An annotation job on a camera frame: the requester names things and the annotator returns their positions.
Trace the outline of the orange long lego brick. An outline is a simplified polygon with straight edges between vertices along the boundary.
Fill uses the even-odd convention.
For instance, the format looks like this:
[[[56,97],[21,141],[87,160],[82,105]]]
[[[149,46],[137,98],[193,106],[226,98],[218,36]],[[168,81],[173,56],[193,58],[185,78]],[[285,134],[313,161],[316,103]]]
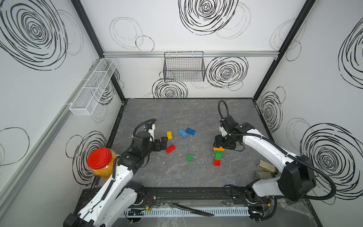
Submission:
[[[213,150],[214,150],[214,151],[225,151],[225,149],[224,149],[224,148],[222,148],[222,147],[219,147],[219,148],[213,148]]]

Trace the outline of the red small lego brick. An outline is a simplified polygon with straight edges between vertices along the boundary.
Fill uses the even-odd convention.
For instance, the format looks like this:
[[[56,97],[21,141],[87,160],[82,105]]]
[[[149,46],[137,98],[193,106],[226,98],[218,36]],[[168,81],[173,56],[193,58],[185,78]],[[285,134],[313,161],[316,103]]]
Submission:
[[[220,164],[221,164],[221,160],[214,160],[214,165],[215,166],[220,166]]]

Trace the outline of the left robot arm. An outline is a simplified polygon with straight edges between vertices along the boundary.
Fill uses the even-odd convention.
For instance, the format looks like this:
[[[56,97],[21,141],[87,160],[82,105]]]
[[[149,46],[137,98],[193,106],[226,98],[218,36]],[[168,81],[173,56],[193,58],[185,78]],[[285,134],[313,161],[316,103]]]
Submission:
[[[149,131],[134,134],[131,145],[116,156],[105,185],[77,214],[69,214],[63,226],[110,227],[130,206],[142,204],[144,186],[132,178],[153,151],[154,138]]]

